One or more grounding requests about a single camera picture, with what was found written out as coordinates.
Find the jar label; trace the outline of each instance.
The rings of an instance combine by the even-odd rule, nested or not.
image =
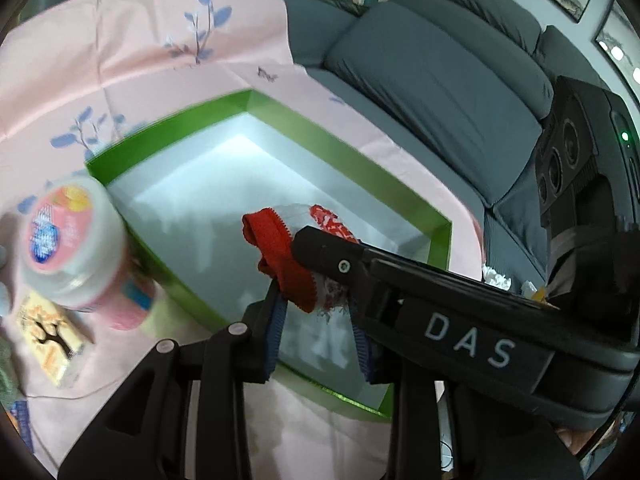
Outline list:
[[[28,251],[38,270],[57,270],[84,242],[92,220],[89,194],[79,186],[49,193],[36,208],[28,231]]]

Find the blue logo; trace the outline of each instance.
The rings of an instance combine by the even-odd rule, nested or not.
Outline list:
[[[32,225],[30,250],[31,257],[39,264],[45,263],[58,250],[60,231],[51,221],[51,206],[46,205],[38,211]]]

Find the tree illustration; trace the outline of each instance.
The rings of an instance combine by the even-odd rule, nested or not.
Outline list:
[[[62,351],[64,352],[65,357],[68,360],[73,357],[74,351],[71,349],[69,344],[65,341],[65,339],[60,335],[59,326],[61,321],[59,319],[55,320],[54,322],[48,323],[48,325],[50,325],[52,329],[55,330],[54,334],[52,334],[51,332],[49,332],[47,329],[44,328],[44,322],[42,321],[41,315],[38,314],[38,319],[35,319],[30,316],[27,316],[27,319],[31,321],[40,330],[42,330],[42,333],[44,334],[44,337],[38,337],[33,332],[31,333],[31,335],[33,335],[33,337],[36,339],[38,343],[45,344],[47,341],[53,341],[54,343],[57,343],[60,345],[60,348],[62,348]]]

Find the pink tablecloth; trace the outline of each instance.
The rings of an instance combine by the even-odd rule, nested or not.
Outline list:
[[[349,143],[452,221],[450,270],[481,276],[481,243],[468,210],[427,168],[293,65],[282,0],[72,0],[14,30],[0,48],[1,278],[26,293],[14,240],[50,181],[146,123],[213,97],[257,88]],[[277,75],[277,78],[265,77]],[[124,377],[159,338],[207,336],[167,302],[140,330],[82,322],[95,349],[78,383],[56,390],[28,354],[11,318],[22,387],[30,397],[36,454],[55,472]],[[263,479],[379,478],[388,426],[348,420],[277,380],[249,387],[252,462]]]

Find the yellow packet with tree design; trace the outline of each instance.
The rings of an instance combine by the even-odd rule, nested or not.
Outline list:
[[[58,387],[76,380],[91,343],[68,320],[65,311],[37,292],[30,292],[16,318],[31,352]]]

